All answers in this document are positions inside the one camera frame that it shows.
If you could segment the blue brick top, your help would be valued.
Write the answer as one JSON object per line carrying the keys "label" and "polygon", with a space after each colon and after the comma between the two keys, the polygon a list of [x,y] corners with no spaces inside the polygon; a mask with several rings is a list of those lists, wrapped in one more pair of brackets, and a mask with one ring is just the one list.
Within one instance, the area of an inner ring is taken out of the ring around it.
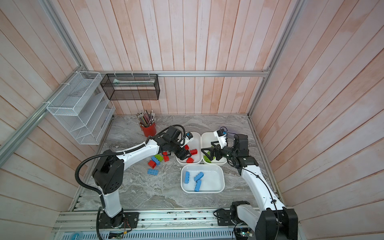
{"label": "blue brick top", "polygon": [[201,178],[204,176],[204,173],[203,172],[200,172],[198,173],[195,177],[194,177],[194,181],[197,182],[199,180],[201,180]]}

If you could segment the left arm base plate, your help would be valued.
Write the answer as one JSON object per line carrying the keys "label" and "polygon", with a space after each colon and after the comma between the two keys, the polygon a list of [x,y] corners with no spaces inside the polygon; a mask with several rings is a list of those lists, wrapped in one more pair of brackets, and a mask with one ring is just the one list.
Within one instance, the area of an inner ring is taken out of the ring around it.
{"label": "left arm base plate", "polygon": [[104,211],[97,217],[99,229],[135,229],[139,221],[139,212],[120,212],[110,218]]}

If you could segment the blue long brick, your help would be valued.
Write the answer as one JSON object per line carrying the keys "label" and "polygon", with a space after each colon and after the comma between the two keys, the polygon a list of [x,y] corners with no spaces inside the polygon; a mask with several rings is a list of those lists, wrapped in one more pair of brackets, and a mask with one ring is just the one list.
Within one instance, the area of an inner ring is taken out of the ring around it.
{"label": "blue long brick", "polygon": [[185,172],[184,184],[188,184],[190,182],[190,172]]}

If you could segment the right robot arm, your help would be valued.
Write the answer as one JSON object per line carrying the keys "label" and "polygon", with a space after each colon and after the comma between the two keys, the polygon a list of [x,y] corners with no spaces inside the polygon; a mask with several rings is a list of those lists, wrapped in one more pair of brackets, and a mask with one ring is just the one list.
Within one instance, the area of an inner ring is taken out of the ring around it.
{"label": "right robot arm", "polygon": [[253,231],[256,240],[298,239],[298,215],[288,209],[267,184],[257,160],[248,149],[248,136],[234,134],[234,143],[228,146],[227,132],[217,130],[216,140],[202,153],[209,160],[225,158],[248,184],[259,209],[256,211],[247,201],[233,202],[230,207],[231,222],[238,227],[242,224]]}

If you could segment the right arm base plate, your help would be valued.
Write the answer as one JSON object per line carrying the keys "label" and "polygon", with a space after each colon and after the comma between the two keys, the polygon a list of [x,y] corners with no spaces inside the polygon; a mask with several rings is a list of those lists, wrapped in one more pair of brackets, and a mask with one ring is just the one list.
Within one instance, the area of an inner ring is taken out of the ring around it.
{"label": "right arm base plate", "polygon": [[239,221],[232,216],[230,210],[217,209],[213,214],[216,217],[219,226],[235,226],[239,223]]}

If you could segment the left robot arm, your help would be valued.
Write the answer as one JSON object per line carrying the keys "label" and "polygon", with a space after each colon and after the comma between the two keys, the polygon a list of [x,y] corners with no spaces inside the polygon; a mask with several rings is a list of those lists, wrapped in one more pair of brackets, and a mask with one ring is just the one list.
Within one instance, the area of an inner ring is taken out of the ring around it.
{"label": "left robot arm", "polygon": [[145,158],[163,152],[170,152],[180,160],[185,160],[192,156],[190,151],[185,149],[185,145],[193,139],[193,134],[186,132],[183,126],[172,125],[130,149],[120,152],[105,151],[92,173],[104,214],[113,219],[122,216],[124,212],[120,203],[119,188],[123,183],[125,170]]}

